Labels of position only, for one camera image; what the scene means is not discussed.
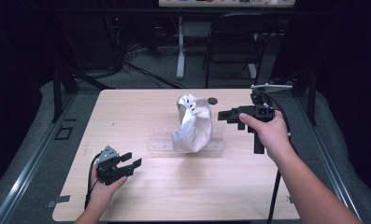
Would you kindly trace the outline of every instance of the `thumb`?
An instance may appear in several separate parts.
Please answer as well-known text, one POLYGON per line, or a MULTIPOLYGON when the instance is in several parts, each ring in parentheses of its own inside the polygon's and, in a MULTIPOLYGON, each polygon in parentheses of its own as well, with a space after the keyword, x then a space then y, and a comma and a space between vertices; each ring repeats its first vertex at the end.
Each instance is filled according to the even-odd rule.
POLYGON ((241 113, 238 117, 240 118, 241 122, 250 126, 256 132, 258 132, 261 129, 262 122, 253 118, 252 116, 245 113, 241 113))
POLYGON ((127 180, 127 176, 122 176, 119 180, 112 183, 114 189, 120 188, 127 180))

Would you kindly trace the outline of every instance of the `wrist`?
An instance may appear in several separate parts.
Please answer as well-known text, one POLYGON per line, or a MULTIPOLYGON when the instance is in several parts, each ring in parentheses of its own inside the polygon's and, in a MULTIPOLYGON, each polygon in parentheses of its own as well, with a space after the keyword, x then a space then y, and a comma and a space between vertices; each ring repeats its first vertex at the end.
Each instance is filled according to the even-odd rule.
POLYGON ((287 160, 292 160, 291 158, 293 156, 296 156, 295 151, 293 150, 293 147, 290 145, 290 143, 285 144, 277 150, 272 150, 270 152, 271 153, 269 156, 277 166, 287 160))

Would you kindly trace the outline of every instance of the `finger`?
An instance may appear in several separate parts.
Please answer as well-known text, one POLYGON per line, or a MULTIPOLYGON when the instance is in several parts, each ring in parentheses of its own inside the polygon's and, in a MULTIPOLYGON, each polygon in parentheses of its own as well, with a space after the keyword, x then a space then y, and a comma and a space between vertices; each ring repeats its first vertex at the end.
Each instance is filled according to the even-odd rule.
POLYGON ((252 116, 248 114, 244 114, 244 113, 241 113, 238 117, 240 118, 241 122, 243 122, 244 124, 247 124, 255 131, 258 132, 260 130, 261 122, 259 120, 253 118, 252 116))
POLYGON ((275 117, 283 118, 283 114, 279 110, 275 110, 275 117))

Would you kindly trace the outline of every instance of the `metal rail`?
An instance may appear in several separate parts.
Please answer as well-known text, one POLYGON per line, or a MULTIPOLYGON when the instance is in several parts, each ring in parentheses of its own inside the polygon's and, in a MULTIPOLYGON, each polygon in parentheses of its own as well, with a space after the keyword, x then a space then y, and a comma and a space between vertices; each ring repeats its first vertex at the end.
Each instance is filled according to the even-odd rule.
POLYGON ((24 192, 30 185, 33 177, 35 176, 37 169, 41 162, 45 158, 48 151, 48 144, 54 137, 54 134, 61 127, 61 123, 64 121, 64 115, 69 110, 71 105, 74 103, 76 95, 69 94, 63 105, 63 114, 59 117, 57 122, 52 123, 42 139, 38 150, 31 156, 30 160, 26 163, 24 169, 21 171, 18 179, 13 185, 7 198, 4 200, 0 207, 0 224, 8 223, 15 212, 17 205, 19 204, 24 192))
POLYGON ((299 106, 300 110, 304 111, 304 113, 301 114, 303 116, 304 121, 307 124, 307 127, 309 128, 310 132, 313 134, 314 139, 316 140, 319 149, 319 154, 321 156, 321 163, 324 166, 328 178, 331 181, 336 196, 357 216, 357 218, 359 218, 362 221, 360 214, 358 213, 354 205, 354 202, 350 197, 349 191, 346 188, 345 183, 343 182, 339 172, 336 169, 331 154, 329 153, 327 146, 324 144, 321 138, 318 128, 311 124, 310 119, 307 116, 306 103, 300 97, 295 97, 294 99, 296 104, 299 106))

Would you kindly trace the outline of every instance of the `light wood tabletop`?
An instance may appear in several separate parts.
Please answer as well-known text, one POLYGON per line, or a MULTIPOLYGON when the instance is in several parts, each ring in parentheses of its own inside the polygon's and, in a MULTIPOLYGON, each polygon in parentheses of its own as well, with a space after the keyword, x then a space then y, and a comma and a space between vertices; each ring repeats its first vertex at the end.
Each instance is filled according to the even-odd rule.
MULTIPOLYGON (((251 90, 102 91, 80 142, 57 203, 56 221, 73 221, 82 212, 93 157, 106 146, 142 158, 101 217, 105 221, 210 221, 267 219, 277 167, 266 154, 253 154, 253 135, 218 121, 218 112, 251 105, 251 90), (182 154, 148 147, 150 128, 179 127, 176 102, 184 94, 215 97, 213 127, 223 129, 224 151, 182 154)), ((298 219, 280 183, 274 219, 298 219)))

